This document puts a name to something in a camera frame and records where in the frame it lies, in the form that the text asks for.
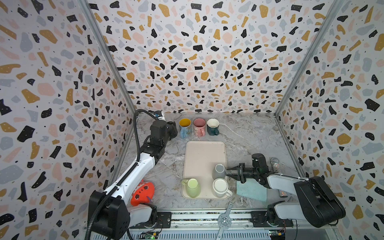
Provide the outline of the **grey mug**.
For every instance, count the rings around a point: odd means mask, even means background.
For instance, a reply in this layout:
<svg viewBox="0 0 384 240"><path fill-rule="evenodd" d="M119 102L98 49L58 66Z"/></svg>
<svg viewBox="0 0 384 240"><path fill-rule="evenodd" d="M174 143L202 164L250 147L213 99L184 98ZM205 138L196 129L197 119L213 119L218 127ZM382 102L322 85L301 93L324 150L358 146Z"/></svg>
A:
<svg viewBox="0 0 384 240"><path fill-rule="evenodd" d="M226 168L222 164L217 164L212 172L213 180L216 179L225 179L226 178Z"/></svg>

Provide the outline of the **light blue mug yellow inside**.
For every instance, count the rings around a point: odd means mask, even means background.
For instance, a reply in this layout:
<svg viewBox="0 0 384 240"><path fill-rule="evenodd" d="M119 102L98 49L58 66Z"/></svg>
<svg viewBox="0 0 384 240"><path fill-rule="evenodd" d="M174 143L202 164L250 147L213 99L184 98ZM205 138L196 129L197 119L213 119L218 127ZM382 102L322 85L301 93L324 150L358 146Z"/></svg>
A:
<svg viewBox="0 0 384 240"><path fill-rule="evenodd" d="M180 136L182 139L189 138L192 134L192 121L190 119L181 119L179 121Z"/></svg>

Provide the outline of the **pink mug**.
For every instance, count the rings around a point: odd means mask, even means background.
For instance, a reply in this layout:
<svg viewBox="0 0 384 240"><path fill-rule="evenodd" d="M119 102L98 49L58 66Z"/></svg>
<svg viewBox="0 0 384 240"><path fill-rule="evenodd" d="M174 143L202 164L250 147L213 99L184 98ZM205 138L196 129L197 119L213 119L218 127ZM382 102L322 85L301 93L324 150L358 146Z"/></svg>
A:
<svg viewBox="0 0 384 240"><path fill-rule="evenodd" d="M196 118L193 121L193 125L194 125L195 135L198 138L204 137L206 135L206 125L207 125L207 122L206 122L205 119L203 119L203 118Z"/></svg>

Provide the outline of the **dark green mug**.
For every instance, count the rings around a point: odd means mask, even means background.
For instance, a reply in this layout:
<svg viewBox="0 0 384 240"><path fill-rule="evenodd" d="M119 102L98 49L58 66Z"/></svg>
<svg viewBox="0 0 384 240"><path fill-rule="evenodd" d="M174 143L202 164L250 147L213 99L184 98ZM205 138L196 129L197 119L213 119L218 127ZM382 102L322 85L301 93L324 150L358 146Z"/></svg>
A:
<svg viewBox="0 0 384 240"><path fill-rule="evenodd" d="M220 122L217 119L209 119L207 121L207 132L210 136L218 136Z"/></svg>

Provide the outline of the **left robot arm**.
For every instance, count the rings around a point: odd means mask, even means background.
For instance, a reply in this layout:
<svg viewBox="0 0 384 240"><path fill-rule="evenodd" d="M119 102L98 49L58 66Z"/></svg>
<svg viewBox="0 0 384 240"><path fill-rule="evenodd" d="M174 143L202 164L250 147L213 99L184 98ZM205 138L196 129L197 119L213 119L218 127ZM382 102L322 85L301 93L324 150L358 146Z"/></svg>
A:
<svg viewBox="0 0 384 240"><path fill-rule="evenodd" d="M137 118L140 113L154 119L150 135L140 143ZM136 110L133 127L137 147L136 160L108 188L102 192L94 191L89 200L88 224L85 239L92 233L119 240L130 233L136 225L155 226L158 222L157 207L151 204L138 204L128 207L130 198L144 176L158 163L165 153L167 143L178 135L175 122L167 122L162 111Z"/></svg>

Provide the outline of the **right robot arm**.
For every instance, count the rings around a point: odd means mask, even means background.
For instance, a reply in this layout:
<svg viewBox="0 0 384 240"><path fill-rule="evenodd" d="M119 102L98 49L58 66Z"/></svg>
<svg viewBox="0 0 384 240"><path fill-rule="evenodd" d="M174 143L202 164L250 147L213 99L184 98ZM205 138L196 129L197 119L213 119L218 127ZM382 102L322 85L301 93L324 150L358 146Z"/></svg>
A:
<svg viewBox="0 0 384 240"><path fill-rule="evenodd" d="M252 166L240 163L225 170L227 177L240 181L254 179L267 188L281 190L297 197L297 203L276 202L268 205L263 221L278 227L287 220L303 220L313 227L335 225L346 216L346 210L323 178L301 178L274 173L269 170L263 154L252 155Z"/></svg>

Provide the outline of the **white mug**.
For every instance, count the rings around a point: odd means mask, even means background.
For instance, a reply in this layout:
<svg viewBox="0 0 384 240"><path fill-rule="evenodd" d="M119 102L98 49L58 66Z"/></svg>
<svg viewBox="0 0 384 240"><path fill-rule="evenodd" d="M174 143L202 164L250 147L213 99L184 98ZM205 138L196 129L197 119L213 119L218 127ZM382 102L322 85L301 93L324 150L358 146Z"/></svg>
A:
<svg viewBox="0 0 384 240"><path fill-rule="evenodd" d="M217 178L213 182L213 191L217 198L232 197L233 192L229 189L228 182L223 178Z"/></svg>

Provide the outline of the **light green mug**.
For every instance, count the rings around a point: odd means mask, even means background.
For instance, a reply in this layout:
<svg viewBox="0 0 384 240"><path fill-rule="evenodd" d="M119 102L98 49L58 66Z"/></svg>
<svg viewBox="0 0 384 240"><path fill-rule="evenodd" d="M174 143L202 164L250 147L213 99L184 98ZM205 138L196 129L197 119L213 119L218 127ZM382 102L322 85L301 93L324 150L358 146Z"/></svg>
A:
<svg viewBox="0 0 384 240"><path fill-rule="evenodd" d="M197 179L184 179L182 185L185 187L186 194L190 198L197 198L201 193L201 186Z"/></svg>

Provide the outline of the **teal cloth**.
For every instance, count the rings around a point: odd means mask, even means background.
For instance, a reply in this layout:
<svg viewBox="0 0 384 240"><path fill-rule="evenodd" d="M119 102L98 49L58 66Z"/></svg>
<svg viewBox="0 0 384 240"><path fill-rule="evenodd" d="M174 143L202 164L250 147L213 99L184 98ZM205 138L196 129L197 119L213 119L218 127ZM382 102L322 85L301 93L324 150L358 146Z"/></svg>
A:
<svg viewBox="0 0 384 240"><path fill-rule="evenodd" d="M267 201L267 188L260 185L255 179L248 179L245 183L236 181L237 194L242 197L260 202Z"/></svg>

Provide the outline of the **glitter bottle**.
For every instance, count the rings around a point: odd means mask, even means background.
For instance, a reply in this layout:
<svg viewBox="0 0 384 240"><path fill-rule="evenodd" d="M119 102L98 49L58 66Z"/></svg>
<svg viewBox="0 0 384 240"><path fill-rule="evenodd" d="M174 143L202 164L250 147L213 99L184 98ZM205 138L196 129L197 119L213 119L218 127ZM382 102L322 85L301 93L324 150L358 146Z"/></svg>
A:
<svg viewBox="0 0 384 240"><path fill-rule="evenodd" d="M272 157L272 158L270 158L270 163L272 165L274 173L281 173L281 166L280 166L279 159L277 159L276 157ZM288 197L288 194L283 190L279 190L279 195L281 198L287 198Z"/></svg>

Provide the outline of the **beige tray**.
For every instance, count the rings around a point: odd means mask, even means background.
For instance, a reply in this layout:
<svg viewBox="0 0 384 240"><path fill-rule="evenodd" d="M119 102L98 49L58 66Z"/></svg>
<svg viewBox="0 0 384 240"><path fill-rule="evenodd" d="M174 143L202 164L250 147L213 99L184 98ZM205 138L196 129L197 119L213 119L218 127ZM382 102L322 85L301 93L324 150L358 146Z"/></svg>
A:
<svg viewBox="0 0 384 240"><path fill-rule="evenodd" d="M189 141L186 145L183 179L196 179L201 193L196 199L225 200L228 195L217 197L212 177L216 165L227 167L226 145L223 142Z"/></svg>

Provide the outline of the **red fish plush toy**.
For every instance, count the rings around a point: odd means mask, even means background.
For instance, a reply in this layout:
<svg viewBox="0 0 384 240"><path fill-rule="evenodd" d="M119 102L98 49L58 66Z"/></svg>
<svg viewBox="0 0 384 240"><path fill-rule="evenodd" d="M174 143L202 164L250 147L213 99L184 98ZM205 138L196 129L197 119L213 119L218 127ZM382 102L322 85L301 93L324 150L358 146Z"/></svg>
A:
<svg viewBox="0 0 384 240"><path fill-rule="evenodd" d="M149 204L155 194L155 186L151 182L141 181L132 194L130 203L132 206Z"/></svg>

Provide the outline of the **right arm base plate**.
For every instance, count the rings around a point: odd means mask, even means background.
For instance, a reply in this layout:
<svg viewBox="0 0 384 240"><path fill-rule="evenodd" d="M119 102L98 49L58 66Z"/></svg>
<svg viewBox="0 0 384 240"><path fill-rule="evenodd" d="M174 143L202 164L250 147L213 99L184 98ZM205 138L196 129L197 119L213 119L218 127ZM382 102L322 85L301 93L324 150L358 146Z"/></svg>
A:
<svg viewBox="0 0 384 240"><path fill-rule="evenodd" d="M254 228L283 228L294 226L292 220L280 219L272 210L252 211L250 222Z"/></svg>

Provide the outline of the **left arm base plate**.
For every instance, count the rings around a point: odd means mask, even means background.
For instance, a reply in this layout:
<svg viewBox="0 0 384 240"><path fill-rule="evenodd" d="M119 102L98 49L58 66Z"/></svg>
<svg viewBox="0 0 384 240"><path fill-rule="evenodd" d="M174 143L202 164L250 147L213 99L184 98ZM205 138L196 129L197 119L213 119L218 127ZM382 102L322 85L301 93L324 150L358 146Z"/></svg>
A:
<svg viewBox="0 0 384 240"><path fill-rule="evenodd" d="M169 229L171 227L172 212L157 212L156 217L151 216L147 222L138 223L130 229Z"/></svg>

